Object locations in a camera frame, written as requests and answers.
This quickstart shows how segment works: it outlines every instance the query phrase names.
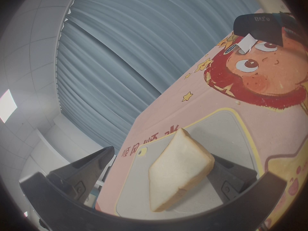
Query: cartoon eye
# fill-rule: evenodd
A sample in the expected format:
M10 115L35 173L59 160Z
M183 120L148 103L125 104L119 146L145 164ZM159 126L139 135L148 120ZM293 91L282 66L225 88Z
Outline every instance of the cartoon eye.
M262 42L255 45L255 48L261 51L271 52L277 50L277 45L267 42Z
M236 68L242 72L249 73L256 71L259 67L259 64L256 60L253 59L244 59L236 63Z

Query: gray cutting board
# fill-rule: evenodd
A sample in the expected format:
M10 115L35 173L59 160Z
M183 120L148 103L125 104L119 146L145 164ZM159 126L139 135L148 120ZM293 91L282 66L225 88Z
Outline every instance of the gray cutting board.
M231 111L218 111L185 129L209 152L258 172L248 139ZM167 147L173 136L174 133L144 144L137 150L116 205L116 212L119 216L148 220L181 218L222 204L211 183L205 178L168 210L159 213L151 212L148 169ZM139 156L139 151L144 147L147 147L147 152L144 156Z

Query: pink table cover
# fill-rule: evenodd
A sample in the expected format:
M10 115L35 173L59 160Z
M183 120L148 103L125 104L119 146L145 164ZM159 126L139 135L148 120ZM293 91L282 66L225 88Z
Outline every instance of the pink table cover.
M284 47L258 41L245 55L236 46L242 37L229 34L143 111L129 131L95 208L115 215L121 189L142 144L218 109L231 108L240 115L256 146L260 175L269 170L288 182L265 221L271 227L300 192L308 173L308 57L300 43L282 32Z

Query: yellow star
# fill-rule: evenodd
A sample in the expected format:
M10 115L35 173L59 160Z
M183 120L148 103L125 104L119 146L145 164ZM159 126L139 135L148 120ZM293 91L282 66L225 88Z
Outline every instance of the yellow star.
M189 99L190 99L190 97L192 96L193 94L192 93L187 93L185 96L183 96L183 100L182 100L182 102L184 102L184 101L188 101Z
M188 75L185 76L185 79L188 78L191 75L191 73L189 73Z
M219 47L225 47L225 49L229 48L233 42L237 39L237 35L234 35L234 33L232 32L232 34L228 37L223 39L222 41L220 41L217 46Z
M200 64L198 65L198 68L195 70L195 72L197 72L197 71L199 71L199 70L204 70L205 68L210 67L213 61L214 61L214 60L210 60L210 58L206 59L205 62L200 63Z
M214 86L216 89L220 90L220 91L224 91L225 90L225 93L228 94L229 96L233 96L234 97L234 94L230 91L231 87L232 87L233 83L229 86L226 86L224 88L221 88L221 87L218 87L218 86Z

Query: white bread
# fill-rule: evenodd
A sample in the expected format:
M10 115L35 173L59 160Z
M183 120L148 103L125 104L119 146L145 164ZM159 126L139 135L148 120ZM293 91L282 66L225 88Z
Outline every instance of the white bread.
M178 129L149 168L150 209L161 212L179 201L214 167L214 157L184 129Z

